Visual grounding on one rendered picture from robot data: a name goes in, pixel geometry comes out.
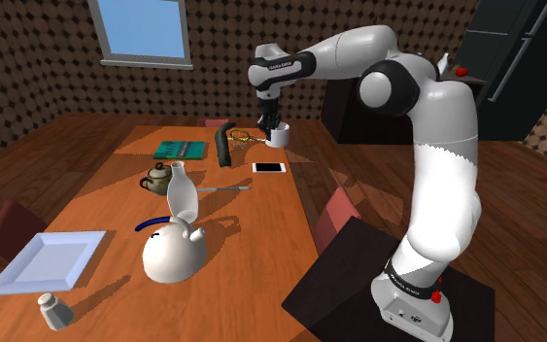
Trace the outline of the white phone with black screen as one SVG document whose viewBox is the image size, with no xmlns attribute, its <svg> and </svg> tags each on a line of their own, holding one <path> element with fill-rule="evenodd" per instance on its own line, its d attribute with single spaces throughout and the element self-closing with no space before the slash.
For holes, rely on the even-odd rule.
<svg viewBox="0 0 547 342">
<path fill-rule="evenodd" d="M 255 162 L 252 164 L 254 173 L 286 173 L 284 163 L 279 162 Z"/>
</svg>

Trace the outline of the white cup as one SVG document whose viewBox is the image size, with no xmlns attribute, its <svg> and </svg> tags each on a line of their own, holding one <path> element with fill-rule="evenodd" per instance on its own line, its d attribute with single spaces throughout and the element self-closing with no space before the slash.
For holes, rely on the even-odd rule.
<svg viewBox="0 0 547 342">
<path fill-rule="evenodd" d="M 290 126 L 285 122 L 280 122 L 278 126 L 270 131 L 270 138 L 265 140 L 265 144 L 271 148 L 284 148 L 289 141 Z"/>
</svg>

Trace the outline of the white salt shaker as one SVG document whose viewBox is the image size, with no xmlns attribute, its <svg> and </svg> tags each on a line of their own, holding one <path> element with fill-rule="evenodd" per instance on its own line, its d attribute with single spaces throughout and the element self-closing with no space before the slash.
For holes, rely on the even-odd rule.
<svg viewBox="0 0 547 342">
<path fill-rule="evenodd" d="M 51 330 L 62 330 L 74 320 L 73 309 L 51 292 L 42 294 L 38 298 L 38 304 L 40 312 Z"/>
</svg>

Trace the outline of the black curved object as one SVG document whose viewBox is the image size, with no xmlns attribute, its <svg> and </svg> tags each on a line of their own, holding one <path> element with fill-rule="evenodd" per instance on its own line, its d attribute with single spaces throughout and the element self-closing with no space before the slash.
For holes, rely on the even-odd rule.
<svg viewBox="0 0 547 342">
<path fill-rule="evenodd" d="M 217 148 L 219 167 L 226 167 L 231 165 L 227 131 L 233 128 L 235 125 L 235 122 L 226 122 L 221 125 L 215 133 L 215 143 Z"/>
</svg>

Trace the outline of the dark robot stand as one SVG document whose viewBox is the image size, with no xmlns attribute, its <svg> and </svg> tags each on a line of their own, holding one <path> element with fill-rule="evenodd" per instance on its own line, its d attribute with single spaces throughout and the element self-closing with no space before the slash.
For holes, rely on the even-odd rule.
<svg viewBox="0 0 547 342">
<path fill-rule="evenodd" d="M 383 321 L 370 293 L 398 242 L 351 218 L 282 307 L 322 342 L 422 342 Z M 450 342 L 495 342 L 495 291 L 452 267 L 441 289 L 454 318 Z"/>
</svg>

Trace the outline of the black refrigerator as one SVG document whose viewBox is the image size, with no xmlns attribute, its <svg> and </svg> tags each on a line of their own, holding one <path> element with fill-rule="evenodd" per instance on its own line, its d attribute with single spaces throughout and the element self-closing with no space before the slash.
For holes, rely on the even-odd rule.
<svg viewBox="0 0 547 342">
<path fill-rule="evenodd" d="M 547 109 L 547 0 L 480 0 L 454 59 L 482 80 L 481 141 L 522 141 Z"/>
</svg>

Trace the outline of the wooden table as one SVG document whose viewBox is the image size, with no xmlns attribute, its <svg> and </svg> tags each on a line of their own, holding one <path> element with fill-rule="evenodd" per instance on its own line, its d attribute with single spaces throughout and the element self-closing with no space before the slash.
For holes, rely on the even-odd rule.
<svg viewBox="0 0 547 342">
<path fill-rule="evenodd" d="M 219 167 L 209 148 L 186 169 L 200 192 L 197 225 L 206 232 L 206 265 L 191 278 L 150 280 L 142 251 L 168 214 L 164 197 L 139 186 L 164 140 L 212 142 L 214 128 L 139 126 L 52 221 L 53 231 L 105 230 L 77 286 L 62 297 L 75 311 L 51 330 L 36 294 L 0 296 L 0 342 L 290 342 L 302 327 L 282 301 L 317 256 L 291 172 L 257 174 L 255 162 L 285 162 L 283 150 L 253 144 Z"/>
</svg>

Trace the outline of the window with grey frame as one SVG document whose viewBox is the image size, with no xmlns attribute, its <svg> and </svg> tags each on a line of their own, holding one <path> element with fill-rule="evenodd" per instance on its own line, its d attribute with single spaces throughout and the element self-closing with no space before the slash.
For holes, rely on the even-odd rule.
<svg viewBox="0 0 547 342">
<path fill-rule="evenodd" d="M 185 0 L 87 0 L 104 66 L 191 70 Z"/>
</svg>

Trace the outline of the white vase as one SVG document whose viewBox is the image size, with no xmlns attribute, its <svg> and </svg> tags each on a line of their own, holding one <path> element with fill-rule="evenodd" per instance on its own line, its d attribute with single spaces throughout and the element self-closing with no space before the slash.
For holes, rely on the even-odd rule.
<svg viewBox="0 0 547 342">
<path fill-rule="evenodd" d="M 168 184 L 167 202 L 173 217 L 193 223 L 198 217 L 198 193 L 193 181 L 187 175 L 185 164 L 174 161 L 171 164 L 172 178 Z"/>
</svg>

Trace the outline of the green book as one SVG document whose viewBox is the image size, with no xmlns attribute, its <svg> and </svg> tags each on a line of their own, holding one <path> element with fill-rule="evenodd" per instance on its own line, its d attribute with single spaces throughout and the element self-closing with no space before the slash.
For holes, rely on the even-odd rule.
<svg viewBox="0 0 547 342">
<path fill-rule="evenodd" d="M 206 143 L 202 141 L 162 141 L 154 159 L 202 159 Z"/>
</svg>

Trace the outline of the olive green teapot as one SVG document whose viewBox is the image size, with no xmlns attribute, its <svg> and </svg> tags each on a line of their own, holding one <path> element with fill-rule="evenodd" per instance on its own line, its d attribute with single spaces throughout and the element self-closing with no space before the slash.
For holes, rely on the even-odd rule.
<svg viewBox="0 0 547 342">
<path fill-rule="evenodd" d="M 172 179 L 172 168 L 163 162 L 158 162 L 146 177 L 143 177 L 139 186 L 158 195 L 166 195 L 168 185 Z"/>
</svg>

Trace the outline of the white square plate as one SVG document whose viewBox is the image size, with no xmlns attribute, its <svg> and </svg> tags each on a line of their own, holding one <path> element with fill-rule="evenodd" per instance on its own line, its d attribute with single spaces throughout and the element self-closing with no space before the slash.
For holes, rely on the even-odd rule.
<svg viewBox="0 0 547 342">
<path fill-rule="evenodd" d="M 37 233 L 0 273 L 0 295 L 70 291 L 105 234 Z"/>
</svg>

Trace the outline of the dark cabinet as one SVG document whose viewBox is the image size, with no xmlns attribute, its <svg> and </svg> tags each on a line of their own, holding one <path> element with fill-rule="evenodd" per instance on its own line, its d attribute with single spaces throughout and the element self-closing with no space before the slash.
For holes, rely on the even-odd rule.
<svg viewBox="0 0 547 342">
<path fill-rule="evenodd" d="M 442 80 L 428 59 L 398 51 L 325 72 L 322 121 L 336 142 L 430 145 L 470 154 L 478 145 L 473 93 Z"/>
</svg>

